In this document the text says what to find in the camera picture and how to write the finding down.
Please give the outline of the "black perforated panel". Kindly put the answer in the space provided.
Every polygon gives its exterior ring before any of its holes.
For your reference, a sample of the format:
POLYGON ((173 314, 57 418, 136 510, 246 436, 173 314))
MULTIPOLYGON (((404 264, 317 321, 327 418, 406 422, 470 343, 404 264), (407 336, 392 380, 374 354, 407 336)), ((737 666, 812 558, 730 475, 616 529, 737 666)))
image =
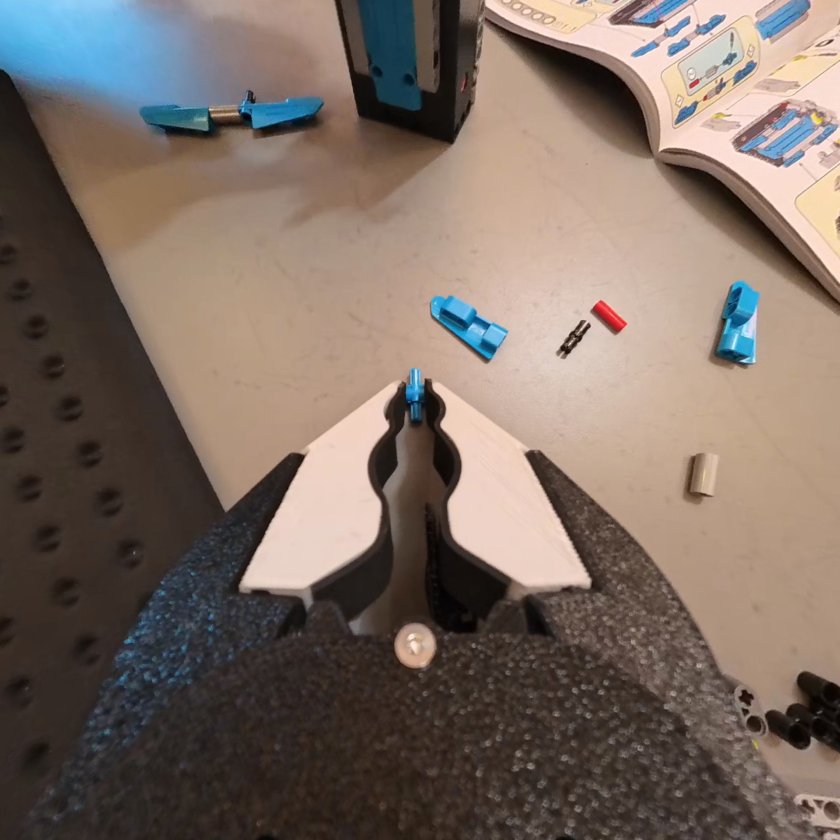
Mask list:
POLYGON ((1 86, 2 838, 222 507, 11 77, 1 86))

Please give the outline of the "grey desk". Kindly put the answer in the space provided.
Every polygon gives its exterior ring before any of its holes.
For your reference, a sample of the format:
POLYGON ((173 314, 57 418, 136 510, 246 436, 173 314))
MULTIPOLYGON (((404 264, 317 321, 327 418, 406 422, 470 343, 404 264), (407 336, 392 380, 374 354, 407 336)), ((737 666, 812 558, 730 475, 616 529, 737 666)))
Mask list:
POLYGON ((609 71, 487 28, 449 145, 357 119, 342 53, 330 2, 2 2, 2 70, 222 507, 15 838, 812 838, 723 676, 767 707, 838 680, 838 302, 655 160, 609 71), (247 89, 324 105, 211 134, 139 114, 247 89), (752 365, 715 355, 740 280, 752 365), (435 296, 508 330, 492 360, 435 296), (435 623, 419 670, 393 642, 434 614, 427 427, 395 440, 392 589, 356 626, 237 592, 299 453, 414 366, 542 455, 592 581, 435 623))

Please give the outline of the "blue grey axle assembly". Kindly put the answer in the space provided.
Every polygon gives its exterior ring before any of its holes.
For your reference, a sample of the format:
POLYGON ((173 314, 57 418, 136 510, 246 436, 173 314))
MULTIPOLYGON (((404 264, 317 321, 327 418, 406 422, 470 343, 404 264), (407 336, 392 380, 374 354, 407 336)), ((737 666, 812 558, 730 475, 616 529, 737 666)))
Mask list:
POLYGON ((210 106, 208 118, 213 126, 242 125, 256 131, 274 130, 318 117, 323 105, 324 100, 319 97, 259 101, 256 94, 247 89, 238 104, 210 106))

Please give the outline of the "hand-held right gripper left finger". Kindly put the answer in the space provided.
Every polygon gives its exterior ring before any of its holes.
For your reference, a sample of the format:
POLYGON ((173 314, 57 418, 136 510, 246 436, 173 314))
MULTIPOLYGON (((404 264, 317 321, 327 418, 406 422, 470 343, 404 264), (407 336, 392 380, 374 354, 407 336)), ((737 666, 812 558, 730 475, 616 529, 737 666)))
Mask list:
POLYGON ((385 592, 394 552, 384 487, 397 466, 405 391, 390 383, 305 447, 245 567, 242 593, 363 612, 385 592))

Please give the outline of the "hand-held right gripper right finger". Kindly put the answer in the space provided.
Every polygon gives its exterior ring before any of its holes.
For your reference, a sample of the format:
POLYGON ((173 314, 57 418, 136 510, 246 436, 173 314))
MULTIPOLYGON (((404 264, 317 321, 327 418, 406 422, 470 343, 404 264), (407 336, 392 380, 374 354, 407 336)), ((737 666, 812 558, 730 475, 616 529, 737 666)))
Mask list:
POLYGON ((532 464, 536 451, 432 381, 427 425, 444 485, 436 546, 444 591, 470 612, 489 612, 502 600, 591 589, 532 464))

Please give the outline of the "grey bush brick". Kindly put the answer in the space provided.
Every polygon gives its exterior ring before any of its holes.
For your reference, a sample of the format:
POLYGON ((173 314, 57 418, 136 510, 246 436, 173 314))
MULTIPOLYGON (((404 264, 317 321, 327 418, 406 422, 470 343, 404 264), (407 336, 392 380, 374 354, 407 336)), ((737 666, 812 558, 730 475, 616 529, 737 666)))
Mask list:
POLYGON ((711 498, 716 494, 719 456, 697 453, 691 456, 687 491, 693 497, 711 498))

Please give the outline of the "large blue brick panel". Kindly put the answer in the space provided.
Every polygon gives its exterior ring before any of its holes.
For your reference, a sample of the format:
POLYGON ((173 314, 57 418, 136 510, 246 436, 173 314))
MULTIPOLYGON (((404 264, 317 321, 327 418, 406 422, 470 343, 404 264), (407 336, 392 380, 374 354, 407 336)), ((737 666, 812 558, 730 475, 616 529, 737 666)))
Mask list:
POLYGON ((756 336, 760 294, 748 283, 733 283, 721 312, 717 358, 741 365, 756 362, 756 336))

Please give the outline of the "instruction booklet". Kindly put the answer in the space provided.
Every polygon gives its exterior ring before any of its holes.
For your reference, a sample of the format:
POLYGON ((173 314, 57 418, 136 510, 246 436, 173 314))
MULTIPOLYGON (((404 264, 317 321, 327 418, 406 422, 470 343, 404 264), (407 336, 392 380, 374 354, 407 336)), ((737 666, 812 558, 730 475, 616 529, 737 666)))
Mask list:
POLYGON ((838 1, 502 1, 486 15, 620 77, 652 152, 717 178, 838 300, 838 1))

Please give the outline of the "pile of small bricks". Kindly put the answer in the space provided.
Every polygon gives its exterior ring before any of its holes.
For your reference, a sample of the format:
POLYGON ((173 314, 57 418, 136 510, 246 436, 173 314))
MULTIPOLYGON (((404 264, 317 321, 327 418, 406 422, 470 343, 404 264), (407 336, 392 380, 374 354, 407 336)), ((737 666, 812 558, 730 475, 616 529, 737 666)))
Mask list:
POLYGON ((731 703, 752 745, 782 784, 796 795, 839 794, 838 724, 832 719, 812 728, 817 710, 799 689, 781 709, 767 707, 741 679, 723 676, 731 703))

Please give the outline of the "black blue brick model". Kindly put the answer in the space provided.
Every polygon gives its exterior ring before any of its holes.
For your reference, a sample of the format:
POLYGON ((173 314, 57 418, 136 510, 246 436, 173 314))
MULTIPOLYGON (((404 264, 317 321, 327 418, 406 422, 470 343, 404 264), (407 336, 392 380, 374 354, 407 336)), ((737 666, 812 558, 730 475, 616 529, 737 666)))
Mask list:
POLYGON ((452 144, 474 107, 484 1, 336 1, 357 113, 452 144))

